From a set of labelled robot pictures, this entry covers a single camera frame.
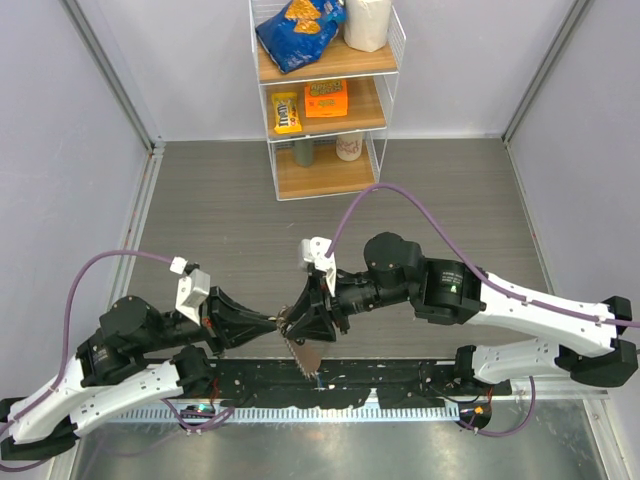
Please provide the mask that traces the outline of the metal key organizer with rings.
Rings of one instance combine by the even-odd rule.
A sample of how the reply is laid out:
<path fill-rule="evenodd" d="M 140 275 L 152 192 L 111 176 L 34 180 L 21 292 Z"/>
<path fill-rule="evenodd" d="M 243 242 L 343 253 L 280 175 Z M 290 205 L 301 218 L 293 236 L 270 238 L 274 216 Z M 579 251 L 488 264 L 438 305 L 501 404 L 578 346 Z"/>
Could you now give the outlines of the metal key organizer with rings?
<path fill-rule="evenodd" d="M 278 312 L 276 316 L 278 331 L 284 339 L 284 342 L 302 375 L 306 379 L 315 380 L 317 384 L 320 384 L 319 369 L 322 361 L 320 354 L 307 344 L 300 345 L 296 341 L 289 340 L 285 337 L 286 317 L 289 310 L 289 307 L 283 306 Z"/>

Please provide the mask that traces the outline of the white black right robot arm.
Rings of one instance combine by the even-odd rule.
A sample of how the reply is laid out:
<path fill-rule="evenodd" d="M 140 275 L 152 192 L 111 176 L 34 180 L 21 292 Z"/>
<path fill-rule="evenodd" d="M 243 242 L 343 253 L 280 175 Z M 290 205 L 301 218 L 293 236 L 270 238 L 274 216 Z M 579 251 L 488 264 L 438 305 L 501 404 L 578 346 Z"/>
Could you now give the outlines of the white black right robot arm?
<path fill-rule="evenodd" d="M 330 240 L 300 244 L 307 282 L 296 303 L 279 319 L 291 344 L 333 342 L 350 328 L 351 316 L 408 302 L 429 323 L 499 327 L 528 335 L 502 346 L 468 345 L 457 350 L 452 380 L 473 394 L 485 385 L 519 377 L 568 377 L 592 387 L 624 385 L 639 368 L 637 348 L 621 335 L 630 303 L 566 300 L 520 287 L 463 262 L 432 259 L 419 244 L 384 232 L 363 250 L 366 271 L 336 266 Z"/>

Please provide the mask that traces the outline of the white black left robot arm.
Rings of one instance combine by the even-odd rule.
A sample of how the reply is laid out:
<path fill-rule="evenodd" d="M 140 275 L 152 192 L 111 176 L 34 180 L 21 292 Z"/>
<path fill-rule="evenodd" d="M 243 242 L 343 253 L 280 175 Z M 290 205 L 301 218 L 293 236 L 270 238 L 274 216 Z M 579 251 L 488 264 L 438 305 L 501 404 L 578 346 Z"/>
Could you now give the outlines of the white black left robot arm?
<path fill-rule="evenodd" d="M 127 296 L 99 319 L 76 350 L 61 381 L 26 398 L 1 402 L 9 427 L 1 443 L 8 461 L 48 460 L 109 418 L 164 398 L 200 398 L 213 389 L 209 355 L 276 329 L 274 318 L 231 300 L 219 288 L 188 293 L 161 313 Z"/>

